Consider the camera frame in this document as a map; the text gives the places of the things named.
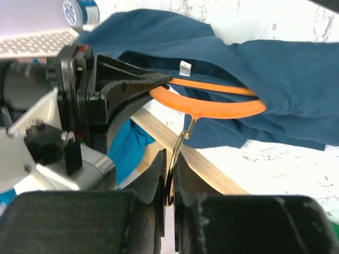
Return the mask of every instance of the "orange hanger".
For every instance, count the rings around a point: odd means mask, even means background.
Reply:
[[[187,79],[173,78],[168,83],[215,92],[256,96],[255,93],[247,88],[216,85]],[[260,99],[249,102],[208,102],[175,94],[162,86],[152,89],[149,93],[161,104],[176,111],[189,114],[195,120],[198,120],[201,117],[213,119],[238,119],[260,114],[266,110],[265,104]]]

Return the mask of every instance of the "screw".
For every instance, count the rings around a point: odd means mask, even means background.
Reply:
[[[30,122],[31,127],[38,127],[41,128],[44,126],[43,120],[42,119],[35,119]]]
[[[64,131],[61,134],[61,139],[65,142],[74,142],[75,141],[75,134],[73,131]]]

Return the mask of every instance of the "wooden plank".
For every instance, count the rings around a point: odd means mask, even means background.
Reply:
[[[162,147],[169,151],[173,150],[177,135],[146,109],[141,108],[131,119],[147,131]],[[183,145],[181,153],[192,170],[217,191],[223,194],[248,194],[195,149]]]

